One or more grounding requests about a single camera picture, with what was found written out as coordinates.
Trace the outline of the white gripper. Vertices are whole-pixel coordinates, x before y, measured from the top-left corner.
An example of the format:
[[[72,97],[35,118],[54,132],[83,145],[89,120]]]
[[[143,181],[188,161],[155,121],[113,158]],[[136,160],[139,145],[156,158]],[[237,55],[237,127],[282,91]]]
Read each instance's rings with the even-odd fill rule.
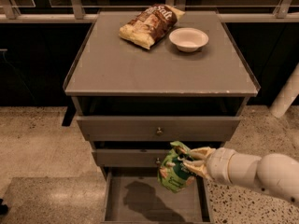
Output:
[[[221,147],[215,150],[211,147],[199,147],[191,150],[181,148],[180,151],[194,160],[199,160],[183,162],[190,172],[208,180],[212,178],[214,182],[223,185],[232,184],[229,177],[229,162],[235,154],[233,149]]]

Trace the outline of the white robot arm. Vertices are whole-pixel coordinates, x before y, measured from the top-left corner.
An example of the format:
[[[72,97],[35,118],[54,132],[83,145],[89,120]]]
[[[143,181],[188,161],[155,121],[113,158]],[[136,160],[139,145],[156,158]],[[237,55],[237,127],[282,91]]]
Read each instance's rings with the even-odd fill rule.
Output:
[[[200,147],[186,155],[182,162],[196,175],[299,206],[299,162],[289,156],[272,153],[260,157],[225,147]]]

